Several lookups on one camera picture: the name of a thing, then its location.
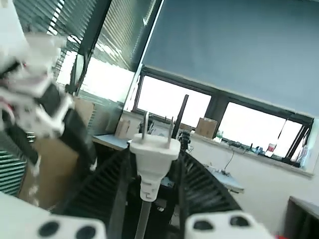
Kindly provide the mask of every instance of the power plug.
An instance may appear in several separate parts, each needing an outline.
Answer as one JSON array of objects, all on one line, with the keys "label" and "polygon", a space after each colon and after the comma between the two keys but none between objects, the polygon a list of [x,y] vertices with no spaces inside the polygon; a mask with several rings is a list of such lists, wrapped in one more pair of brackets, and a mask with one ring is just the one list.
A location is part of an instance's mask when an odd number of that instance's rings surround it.
[{"label": "power plug", "polygon": [[[144,118],[148,125],[148,113]],[[180,151],[180,142],[171,138],[171,121],[168,138],[146,133],[135,134],[130,144],[130,151],[136,155],[137,172],[141,176],[140,196],[143,201],[156,200],[160,182],[167,175],[171,162],[176,160]]]}]

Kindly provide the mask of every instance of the cable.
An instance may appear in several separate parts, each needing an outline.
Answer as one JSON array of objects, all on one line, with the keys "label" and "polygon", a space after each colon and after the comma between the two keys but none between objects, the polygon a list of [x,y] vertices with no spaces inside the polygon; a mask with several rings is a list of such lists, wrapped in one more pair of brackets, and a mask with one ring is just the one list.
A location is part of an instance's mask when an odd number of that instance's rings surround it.
[{"label": "cable", "polygon": [[233,149],[232,149],[232,151],[233,151],[233,154],[231,155],[230,160],[229,160],[228,163],[226,164],[226,166],[225,166],[225,168],[224,168],[224,171],[226,170],[227,166],[229,165],[229,163],[231,162],[231,160],[232,160],[233,157],[234,157],[235,151],[234,151]]}]

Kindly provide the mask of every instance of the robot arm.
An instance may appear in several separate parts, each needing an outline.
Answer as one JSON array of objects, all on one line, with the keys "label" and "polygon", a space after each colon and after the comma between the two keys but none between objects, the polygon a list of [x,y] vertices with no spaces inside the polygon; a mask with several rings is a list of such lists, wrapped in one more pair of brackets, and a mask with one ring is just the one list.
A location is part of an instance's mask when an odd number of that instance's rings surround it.
[{"label": "robot arm", "polygon": [[0,36],[0,131],[34,165],[39,156],[26,132],[62,140],[94,169],[96,154],[86,126],[72,96],[57,87],[51,71],[66,40],[43,33],[24,35],[11,0],[0,0]]}]

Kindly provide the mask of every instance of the windowsill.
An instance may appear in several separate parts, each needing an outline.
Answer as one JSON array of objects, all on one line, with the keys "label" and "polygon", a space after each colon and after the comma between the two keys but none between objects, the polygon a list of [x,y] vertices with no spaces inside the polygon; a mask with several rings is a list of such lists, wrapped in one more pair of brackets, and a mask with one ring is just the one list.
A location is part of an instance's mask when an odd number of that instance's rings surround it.
[{"label": "windowsill", "polygon": [[230,150],[230,151],[234,151],[234,153],[237,153],[239,155],[245,155],[247,157],[250,157],[250,158],[253,158],[253,159],[256,159],[262,163],[267,163],[267,164],[270,164],[270,165],[274,165],[276,167],[279,167],[279,168],[283,168],[287,171],[290,171],[290,172],[294,172],[294,173],[298,173],[298,174],[301,174],[303,176],[307,176],[309,178],[312,178],[313,177],[313,173],[309,173],[301,168],[296,168],[294,166],[291,166],[289,164],[286,164],[286,163],[283,163],[283,162],[280,162],[280,161],[277,161],[275,159],[271,159],[271,158],[268,158],[268,157],[264,157],[262,155],[257,155],[253,152],[248,152],[248,151],[245,151],[243,149],[240,149],[240,148],[236,148],[236,147],[231,147],[229,146],[228,144],[226,143],[218,143],[210,138],[206,138],[204,136],[201,136],[199,134],[196,134],[196,133],[191,133],[191,137],[192,138],[195,138],[195,139],[199,139],[199,140],[202,140],[204,142],[207,142],[207,143],[210,143],[212,145],[215,145],[217,147],[221,147],[221,148],[224,148],[226,150]]},{"label": "windowsill", "polygon": [[[123,111],[123,114],[127,115],[127,116],[130,116],[130,117],[134,117],[134,118],[139,119],[139,120],[143,120],[143,115],[141,115],[139,113],[133,113],[133,112],[130,112],[130,111]],[[157,120],[154,121],[154,126],[168,129],[168,124],[167,123],[159,122]],[[313,173],[307,172],[304,169],[296,168],[296,167],[293,167],[293,166],[291,166],[289,164],[277,161],[275,159],[264,157],[262,155],[257,155],[257,154],[255,154],[253,152],[248,152],[248,151],[245,152],[243,149],[236,148],[236,147],[231,147],[231,146],[229,146],[226,143],[218,143],[218,142],[214,141],[213,139],[206,138],[206,137],[201,136],[199,134],[196,134],[194,132],[191,132],[190,136],[191,136],[191,138],[199,139],[199,140],[201,140],[203,142],[210,143],[210,144],[212,144],[212,145],[214,145],[216,147],[223,148],[223,149],[229,150],[231,152],[234,151],[234,153],[237,153],[238,155],[245,154],[245,156],[250,157],[250,158],[255,159],[255,160],[258,160],[258,161],[260,161],[262,163],[266,163],[266,164],[269,164],[269,165],[274,165],[274,166],[276,166],[278,168],[282,168],[284,170],[287,170],[287,171],[290,171],[290,172],[293,172],[293,173],[296,173],[296,174],[300,174],[300,175],[306,176],[308,178],[312,178],[313,175],[314,175]]]}]

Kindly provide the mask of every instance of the desk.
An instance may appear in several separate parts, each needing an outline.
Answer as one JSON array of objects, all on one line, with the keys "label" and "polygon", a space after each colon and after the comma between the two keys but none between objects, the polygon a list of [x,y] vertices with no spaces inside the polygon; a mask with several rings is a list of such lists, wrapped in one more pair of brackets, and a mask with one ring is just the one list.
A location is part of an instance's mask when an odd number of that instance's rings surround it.
[{"label": "desk", "polygon": [[227,176],[218,172],[211,172],[211,174],[228,190],[234,193],[244,193],[244,188],[231,175]]},{"label": "desk", "polygon": [[[127,139],[116,138],[113,134],[93,136],[92,141],[115,150],[123,150],[128,147]],[[227,189],[235,193],[244,192],[244,188],[231,175],[226,176],[218,172],[213,172],[211,171],[210,167],[208,167],[207,170],[211,172],[211,174],[214,175],[215,178],[217,178],[217,180],[221,182]]]},{"label": "desk", "polygon": [[127,139],[116,138],[113,134],[96,135],[92,137],[92,141],[115,150],[123,150],[128,147]]},{"label": "desk", "polygon": [[290,197],[284,236],[289,239],[319,238],[319,206]]}]

